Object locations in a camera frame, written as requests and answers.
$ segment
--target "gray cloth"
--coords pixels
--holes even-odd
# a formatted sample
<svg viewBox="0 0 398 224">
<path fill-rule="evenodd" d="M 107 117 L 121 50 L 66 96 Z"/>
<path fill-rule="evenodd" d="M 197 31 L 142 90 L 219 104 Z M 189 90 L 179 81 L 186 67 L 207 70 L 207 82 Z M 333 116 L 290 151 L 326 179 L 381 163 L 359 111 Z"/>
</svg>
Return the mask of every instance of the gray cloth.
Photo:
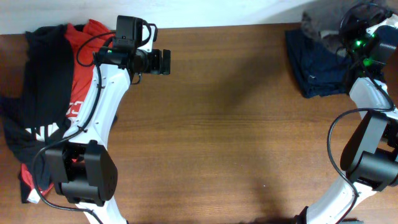
<svg viewBox="0 0 398 224">
<path fill-rule="evenodd" d="M 302 30 L 303 33 L 321 42 L 330 52 L 335 53 L 341 47 L 338 31 L 344 15 L 355 5 L 360 3 L 373 2 L 382 7 L 387 6 L 386 0 L 320 0 L 309 5 L 303 13 Z M 364 18 L 370 17 L 374 11 L 361 11 Z M 330 31 L 331 35 L 321 36 Z"/>
</svg>

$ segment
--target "camera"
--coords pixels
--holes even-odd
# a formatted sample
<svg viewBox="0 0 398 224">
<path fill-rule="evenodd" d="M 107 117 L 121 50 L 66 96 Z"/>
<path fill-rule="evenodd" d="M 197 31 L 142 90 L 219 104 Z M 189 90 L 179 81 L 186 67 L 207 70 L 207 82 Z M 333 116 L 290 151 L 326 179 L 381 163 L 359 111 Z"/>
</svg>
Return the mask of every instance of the camera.
<svg viewBox="0 0 398 224">
<path fill-rule="evenodd" d="M 146 28 L 148 36 L 143 38 L 143 30 Z M 157 38 L 157 27 L 148 24 L 145 20 L 131 17 L 118 16 L 116 23 L 116 35 L 107 40 L 96 53 L 99 63 L 117 65 L 121 69 L 127 69 L 130 79 L 143 73 L 154 75 L 169 75 L 171 64 L 171 51 L 152 49 L 153 42 Z"/>
</svg>

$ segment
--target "wood grain surface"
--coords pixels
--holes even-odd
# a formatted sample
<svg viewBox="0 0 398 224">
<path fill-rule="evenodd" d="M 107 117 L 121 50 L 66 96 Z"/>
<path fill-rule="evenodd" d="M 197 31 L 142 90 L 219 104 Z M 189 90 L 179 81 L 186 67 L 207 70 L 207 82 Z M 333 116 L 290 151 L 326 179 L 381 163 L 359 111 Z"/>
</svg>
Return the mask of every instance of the wood grain surface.
<svg viewBox="0 0 398 224">
<path fill-rule="evenodd" d="M 301 96 L 284 39 L 284 31 L 296 27 L 159 31 L 155 48 L 172 51 L 172 74 L 146 75 L 132 86 L 109 137 L 119 171 L 116 201 L 130 223 L 290 218 L 323 195 L 338 176 L 326 153 L 329 125 L 355 105 L 346 95 Z M 17 38 L 0 38 L 2 94 L 17 95 L 21 87 L 21 77 L 4 84 L 9 79 L 3 72 L 23 71 L 25 43 Z M 387 69 L 396 102 L 397 60 Z M 353 114 L 336 127 L 337 161 L 359 121 Z M 0 223 L 88 223 L 82 213 L 21 204 L 19 163 L 3 137 L 0 170 Z M 397 192 L 387 188 L 349 217 L 397 223 Z M 48 198 L 69 205 L 54 190 Z"/>
</svg>

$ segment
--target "white wall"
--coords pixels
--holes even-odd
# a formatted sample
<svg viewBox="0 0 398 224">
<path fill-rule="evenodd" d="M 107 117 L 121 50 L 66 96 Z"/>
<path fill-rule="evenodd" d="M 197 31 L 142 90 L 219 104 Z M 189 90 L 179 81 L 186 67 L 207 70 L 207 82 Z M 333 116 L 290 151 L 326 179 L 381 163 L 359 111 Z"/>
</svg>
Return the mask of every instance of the white wall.
<svg viewBox="0 0 398 224">
<path fill-rule="evenodd" d="M 0 0 L 0 34 L 88 19 L 116 28 L 118 15 L 136 16 L 159 28 L 298 22 L 315 0 Z"/>
</svg>

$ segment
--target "dark blue cloth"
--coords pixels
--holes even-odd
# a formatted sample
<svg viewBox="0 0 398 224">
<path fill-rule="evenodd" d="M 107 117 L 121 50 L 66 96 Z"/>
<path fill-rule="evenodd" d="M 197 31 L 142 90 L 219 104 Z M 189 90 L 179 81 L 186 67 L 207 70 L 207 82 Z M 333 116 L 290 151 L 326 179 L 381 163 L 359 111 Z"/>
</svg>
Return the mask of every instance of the dark blue cloth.
<svg viewBox="0 0 398 224">
<path fill-rule="evenodd" d="M 306 37 L 301 29 L 286 31 L 287 53 L 303 96 L 345 93 L 343 78 L 348 61 L 329 52 L 321 43 Z"/>
</svg>

